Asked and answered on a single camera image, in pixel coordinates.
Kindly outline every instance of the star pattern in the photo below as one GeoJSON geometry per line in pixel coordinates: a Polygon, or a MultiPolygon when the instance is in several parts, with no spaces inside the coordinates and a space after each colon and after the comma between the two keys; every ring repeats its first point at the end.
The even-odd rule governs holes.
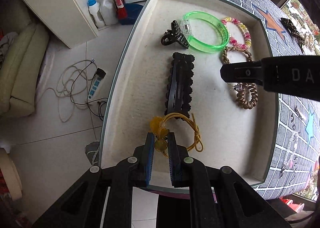
{"type": "Polygon", "coordinates": [[[271,16],[268,10],[267,12],[264,12],[260,8],[256,7],[255,5],[252,5],[252,6],[254,6],[254,8],[264,17],[266,28],[276,31],[278,35],[281,37],[281,39],[285,42],[283,34],[286,33],[286,31],[281,26],[279,26],[279,24],[274,20],[274,18],[271,16]]]}
{"type": "Polygon", "coordinates": [[[310,139],[313,138],[313,118],[314,118],[314,113],[311,114],[310,107],[308,108],[309,110],[309,116],[308,116],[308,123],[306,126],[306,132],[308,134],[308,146],[310,144],[310,139]]]}

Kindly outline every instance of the checkered tablecloth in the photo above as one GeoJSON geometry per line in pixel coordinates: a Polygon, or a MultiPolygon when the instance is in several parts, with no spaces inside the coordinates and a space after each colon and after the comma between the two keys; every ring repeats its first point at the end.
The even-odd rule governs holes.
{"type": "MultiPolygon", "coordinates": [[[[273,56],[299,55],[301,50],[297,42],[285,32],[284,40],[279,34],[272,29],[268,29],[265,18],[258,12],[271,14],[273,19],[281,26],[280,18],[287,17],[274,3],[270,0],[227,0],[236,4],[260,18],[264,24],[267,36],[271,45],[273,56]]],[[[298,98],[294,96],[279,94],[279,115],[278,130],[276,136],[276,147],[274,150],[271,167],[264,184],[259,185],[256,191],[265,199],[274,199],[280,196],[292,194],[305,188],[311,171],[313,171],[315,161],[318,159],[320,145],[320,128],[319,128],[320,105],[318,102],[298,98]],[[306,120],[302,121],[296,114],[296,107],[305,116],[306,120]],[[313,137],[308,138],[310,127],[313,128],[313,137]],[[283,172],[280,178],[281,168],[284,164],[285,154],[289,147],[289,139],[294,131],[299,131],[298,147],[294,153],[294,143],[289,148],[290,158],[294,153],[295,167],[291,167],[283,172]]]]}

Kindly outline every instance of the sofa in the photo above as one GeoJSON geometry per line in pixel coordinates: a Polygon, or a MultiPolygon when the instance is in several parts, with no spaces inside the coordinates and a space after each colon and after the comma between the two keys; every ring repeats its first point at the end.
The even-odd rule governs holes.
{"type": "Polygon", "coordinates": [[[0,117],[27,116],[35,110],[36,83],[49,34],[22,0],[9,0],[0,8],[0,29],[4,35],[19,34],[0,69],[0,117]]]}

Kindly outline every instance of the white floor tile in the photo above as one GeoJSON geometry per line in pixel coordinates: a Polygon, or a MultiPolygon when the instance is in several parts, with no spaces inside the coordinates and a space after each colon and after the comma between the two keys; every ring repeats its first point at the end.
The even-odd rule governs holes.
{"type": "MultiPolygon", "coordinates": [[[[106,80],[97,98],[109,95],[116,67],[132,27],[133,25],[116,24],[101,30],[97,38],[87,42],[87,59],[94,58],[97,66],[106,72],[106,80]]],[[[87,73],[91,77],[95,73],[95,67],[88,67],[87,73]]],[[[92,110],[98,114],[98,105],[95,102],[92,110]]],[[[94,127],[102,126],[102,121],[97,116],[92,115],[92,121],[94,127]]]]}
{"type": "Polygon", "coordinates": [[[136,187],[133,188],[131,215],[132,221],[156,219],[157,207],[158,194],[154,194],[136,187]]]}
{"type": "Polygon", "coordinates": [[[22,182],[22,199],[17,206],[31,222],[90,168],[84,148],[94,140],[90,129],[11,149],[10,157],[22,182]]]}
{"type": "MultiPolygon", "coordinates": [[[[67,66],[84,60],[86,52],[86,43],[79,45],[73,49],[63,48],[55,53],[53,67],[50,76],[46,82],[46,87],[56,88],[57,81],[61,73],[67,66]]],[[[83,69],[85,62],[78,65],[83,69]]],[[[86,81],[79,77],[76,81],[74,91],[76,92],[86,86],[86,81]]],[[[84,103],[86,101],[87,92],[84,91],[75,97],[75,101],[84,103]]],[[[90,111],[74,109],[73,116],[65,123],[61,122],[58,115],[58,98],[52,90],[47,90],[41,100],[36,105],[36,111],[27,117],[1,119],[0,120],[0,146],[24,144],[77,131],[92,128],[90,111]]],[[[73,104],[69,97],[60,99],[60,111],[62,118],[66,119],[72,112],[73,104]]]]}
{"type": "Polygon", "coordinates": [[[93,130],[94,130],[94,134],[96,136],[96,140],[100,141],[102,127],[97,127],[97,128],[94,128],[93,130]]]}
{"type": "Polygon", "coordinates": [[[134,228],[156,228],[156,221],[156,219],[132,221],[132,224],[134,228]]]}

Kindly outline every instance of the cloth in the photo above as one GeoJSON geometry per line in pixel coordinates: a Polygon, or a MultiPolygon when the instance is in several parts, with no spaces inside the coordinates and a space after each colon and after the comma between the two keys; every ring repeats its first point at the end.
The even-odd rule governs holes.
{"type": "MultiPolygon", "coordinates": [[[[301,50],[295,39],[292,39],[289,33],[283,29],[281,35],[270,28],[270,21],[273,19],[280,27],[281,17],[287,17],[270,0],[223,0],[238,6],[255,15],[262,21],[266,35],[269,39],[273,56],[300,55],[301,50]]],[[[276,145],[273,153],[271,166],[268,170],[267,178],[264,184],[259,185],[255,190],[264,199],[274,199],[280,196],[292,194],[301,191],[306,187],[306,183],[314,169],[316,160],[319,157],[320,147],[320,103],[305,98],[279,94],[279,107],[277,119],[276,145]],[[298,108],[306,118],[301,120],[297,113],[298,108]],[[308,119],[311,119],[313,134],[306,132],[308,119]],[[289,143],[294,129],[300,132],[297,135],[297,149],[294,151],[294,143],[289,143]],[[281,175],[281,168],[284,165],[285,155],[289,149],[288,158],[293,154],[294,162],[288,165],[287,169],[281,175]]]]}
{"type": "Polygon", "coordinates": [[[12,45],[14,39],[18,36],[16,32],[11,32],[6,34],[1,40],[0,40],[0,69],[2,67],[2,64],[4,62],[5,54],[7,53],[9,47],[12,45]]]}

